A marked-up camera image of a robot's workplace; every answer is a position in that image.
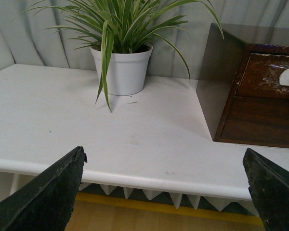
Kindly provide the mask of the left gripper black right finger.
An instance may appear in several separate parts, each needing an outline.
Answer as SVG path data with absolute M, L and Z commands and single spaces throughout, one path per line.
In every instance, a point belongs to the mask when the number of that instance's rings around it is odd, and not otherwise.
M 289 231 L 289 172 L 248 148 L 243 158 L 253 205 L 267 231 Z

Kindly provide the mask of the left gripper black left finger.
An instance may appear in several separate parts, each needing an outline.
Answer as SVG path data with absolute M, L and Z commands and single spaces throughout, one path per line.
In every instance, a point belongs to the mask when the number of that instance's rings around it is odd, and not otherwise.
M 63 231 L 87 156 L 78 146 L 0 202 L 0 231 Z

